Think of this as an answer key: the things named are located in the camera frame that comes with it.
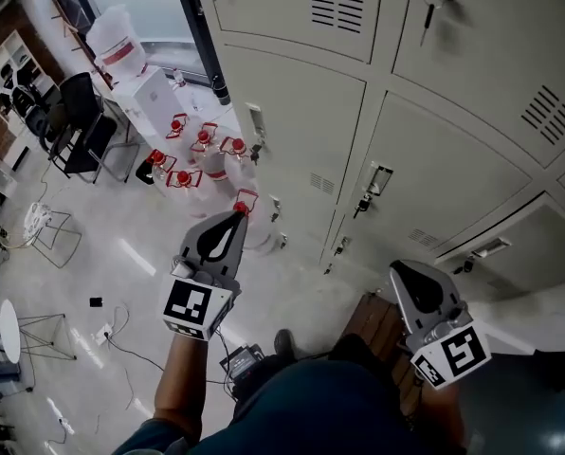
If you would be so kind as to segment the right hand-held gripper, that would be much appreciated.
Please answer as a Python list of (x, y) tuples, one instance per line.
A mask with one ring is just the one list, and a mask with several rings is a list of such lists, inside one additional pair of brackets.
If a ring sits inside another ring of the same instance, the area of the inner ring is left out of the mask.
[(406, 327), (410, 363), (432, 388), (440, 390), (491, 359), (483, 327), (469, 314), (448, 274), (429, 264), (396, 260), (390, 279)]

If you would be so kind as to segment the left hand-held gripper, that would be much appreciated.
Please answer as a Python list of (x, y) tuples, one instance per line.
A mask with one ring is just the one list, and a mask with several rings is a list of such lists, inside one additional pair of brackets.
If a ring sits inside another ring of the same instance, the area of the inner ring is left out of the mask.
[(209, 341), (232, 309), (247, 231), (244, 212), (224, 212), (186, 233), (161, 284), (161, 319), (173, 333)]

